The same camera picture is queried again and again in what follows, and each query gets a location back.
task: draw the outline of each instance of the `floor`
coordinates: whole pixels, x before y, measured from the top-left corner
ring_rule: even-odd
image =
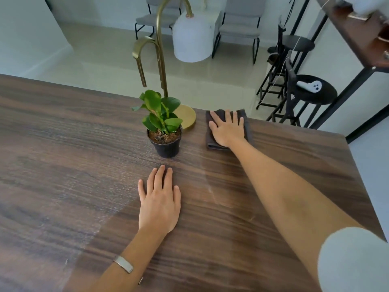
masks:
[[[139,97],[147,89],[161,90],[155,48],[146,46],[142,64],[143,88],[132,47],[135,32],[85,24],[60,23],[74,53],[38,79],[52,83]],[[214,59],[184,63],[174,56],[171,36],[163,36],[169,96],[183,104],[207,110],[244,108],[250,117],[266,119],[273,108],[260,107],[256,91],[265,77],[268,53],[260,48],[252,64],[252,47],[221,43]],[[270,94],[268,103],[277,103]]]

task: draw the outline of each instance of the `gray chair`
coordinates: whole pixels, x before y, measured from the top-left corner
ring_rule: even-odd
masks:
[[[258,48],[260,46],[260,26],[261,17],[265,11],[266,0],[227,0],[226,10],[224,11],[224,17],[222,25],[219,29],[219,33],[216,36],[214,50],[212,52],[212,58],[214,58],[216,50],[219,47],[221,36],[232,36],[240,38],[254,39],[252,45],[252,60],[253,63],[257,60]],[[226,14],[258,18],[257,27],[246,24],[236,23],[224,23]],[[257,42],[257,50],[255,51],[255,42]]]
[[[157,25],[157,14],[151,13],[150,5],[151,6],[159,6],[162,3],[163,0],[146,0],[147,5],[149,7],[149,14],[139,17],[136,19],[135,23],[135,35],[137,36],[138,40],[138,32],[143,29],[144,26],[152,26],[153,32],[151,33],[150,37],[153,36],[155,27]],[[180,0],[171,0],[166,8],[173,8],[173,9],[179,9],[181,14],[181,7],[180,7]],[[171,15],[171,14],[162,14],[161,16],[161,27],[163,28],[170,28],[173,31],[172,25],[175,23],[175,21],[178,19],[178,16]]]

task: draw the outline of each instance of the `folded towel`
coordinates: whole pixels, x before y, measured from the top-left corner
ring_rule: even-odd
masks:
[[[237,112],[238,112],[238,119],[240,119],[241,117],[244,118],[244,137],[249,143],[252,144],[252,133],[250,130],[250,124],[246,112],[244,109],[238,110]],[[226,112],[224,110],[217,110],[215,111],[215,113],[221,118],[221,120],[226,121]],[[229,151],[230,149],[228,147],[219,145],[216,142],[214,136],[212,135],[212,131],[209,128],[208,123],[209,121],[213,121],[214,119],[212,118],[210,111],[207,111],[205,113],[205,120],[207,121],[207,135],[206,135],[207,147],[209,149],[219,149],[222,151]]]

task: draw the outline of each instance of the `chair seat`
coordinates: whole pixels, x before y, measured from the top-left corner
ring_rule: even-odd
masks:
[[[312,83],[314,81],[321,81],[322,88],[317,93],[309,92],[299,86],[296,86],[296,90],[293,92],[293,95],[304,102],[312,104],[326,105],[331,104],[334,99],[338,96],[336,89],[327,81],[311,76],[311,75],[297,75],[297,81]]]
[[[298,52],[309,52],[315,48],[315,43],[310,39],[290,34],[282,36],[282,44],[287,50],[294,49],[294,51]]]
[[[260,30],[245,24],[223,24],[220,27],[220,35],[255,39],[259,37]]]
[[[176,22],[177,19],[178,19],[178,16],[169,15],[169,14],[162,14],[161,15],[161,27],[168,28],[169,26],[172,26]],[[157,25],[157,15],[156,14],[147,14],[143,17],[137,18],[136,22],[140,25],[156,26]]]

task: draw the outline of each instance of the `white game controller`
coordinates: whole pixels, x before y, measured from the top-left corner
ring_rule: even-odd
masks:
[[[297,86],[312,92],[312,93],[318,93],[321,90],[322,84],[320,81],[313,81],[312,83],[305,83],[298,81]]]

